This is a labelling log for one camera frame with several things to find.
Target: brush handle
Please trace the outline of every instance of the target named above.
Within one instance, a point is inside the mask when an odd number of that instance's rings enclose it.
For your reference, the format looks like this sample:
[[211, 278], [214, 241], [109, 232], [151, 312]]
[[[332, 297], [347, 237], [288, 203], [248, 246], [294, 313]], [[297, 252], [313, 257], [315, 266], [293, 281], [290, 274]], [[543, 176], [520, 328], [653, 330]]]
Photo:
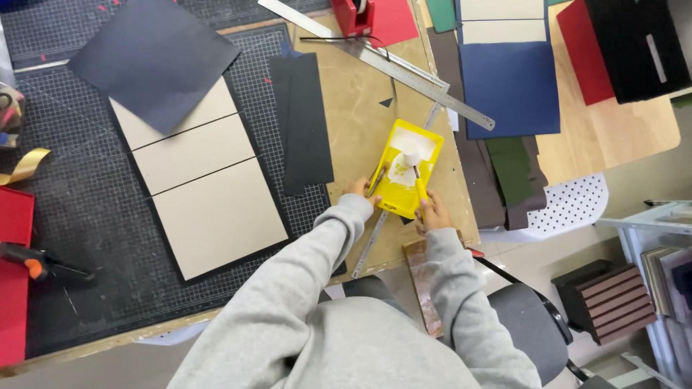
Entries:
[[[422, 199], [428, 200], [428, 193], [426, 192], [425, 184], [423, 184], [423, 179], [416, 179], [416, 193], [418, 194], [419, 204]], [[423, 208], [421, 208], [421, 216], [425, 217], [425, 215], [423, 215]]]

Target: white glue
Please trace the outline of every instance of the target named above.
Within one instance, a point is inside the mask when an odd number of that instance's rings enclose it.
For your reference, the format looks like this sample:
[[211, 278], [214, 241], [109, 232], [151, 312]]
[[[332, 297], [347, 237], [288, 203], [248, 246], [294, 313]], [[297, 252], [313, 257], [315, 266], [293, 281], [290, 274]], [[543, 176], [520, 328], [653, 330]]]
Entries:
[[387, 177], [393, 183], [403, 186], [415, 187], [416, 172], [413, 166], [418, 165], [421, 160], [429, 161], [435, 151], [433, 140], [397, 127], [392, 135], [390, 147], [399, 150], [400, 153], [392, 161], [392, 167], [387, 172]]

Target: grey paper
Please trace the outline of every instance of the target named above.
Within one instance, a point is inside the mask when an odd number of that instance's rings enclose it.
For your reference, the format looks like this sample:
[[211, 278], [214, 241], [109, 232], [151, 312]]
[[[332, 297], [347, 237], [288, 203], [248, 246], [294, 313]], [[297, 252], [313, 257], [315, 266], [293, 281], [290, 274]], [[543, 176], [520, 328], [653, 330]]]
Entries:
[[170, 0], [130, 0], [67, 64], [168, 134], [240, 50]]

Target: black wire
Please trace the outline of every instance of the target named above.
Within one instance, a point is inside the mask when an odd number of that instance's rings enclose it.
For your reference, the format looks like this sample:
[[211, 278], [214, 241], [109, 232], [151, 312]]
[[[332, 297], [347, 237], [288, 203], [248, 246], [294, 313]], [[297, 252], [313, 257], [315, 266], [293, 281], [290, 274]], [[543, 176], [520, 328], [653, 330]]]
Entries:
[[[389, 58], [389, 50], [387, 50], [387, 48], [385, 47], [384, 42], [382, 42], [377, 37], [373, 37], [372, 35], [357, 35], [357, 36], [353, 36], [353, 37], [332, 37], [332, 38], [301, 37], [300, 40], [302, 40], [302, 41], [334, 41], [334, 40], [347, 41], [347, 40], [358, 39], [358, 38], [370, 38], [370, 39], [375, 39], [376, 41], [380, 42], [382, 44], [382, 48], [385, 49], [385, 53], [387, 53], [387, 62], [392, 61]], [[394, 99], [397, 100], [397, 87], [394, 85], [394, 78], [391, 76], [390, 76], [390, 81], [392, 82], [392, 90], [394, 92]]]

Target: sleeve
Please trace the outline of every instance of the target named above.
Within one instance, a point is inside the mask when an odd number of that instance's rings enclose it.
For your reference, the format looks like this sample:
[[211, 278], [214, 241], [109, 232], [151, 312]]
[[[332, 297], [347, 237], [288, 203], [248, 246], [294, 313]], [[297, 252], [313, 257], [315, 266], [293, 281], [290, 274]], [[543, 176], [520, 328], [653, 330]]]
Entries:
[[482, 388], [541, 388], [536, 366], [517, 350], [488, 298], [471, 252], [454, 228], [427, 234], [433, 267], [432, 303], [444, 325], [444, 342], [461, 357]]
[[185, 357], [168, 388], [269, 388], [309, 336], [305, 323], [322, 289], [363, 234], [372, 205], [345, 194], [314, 229], [263, 263]]

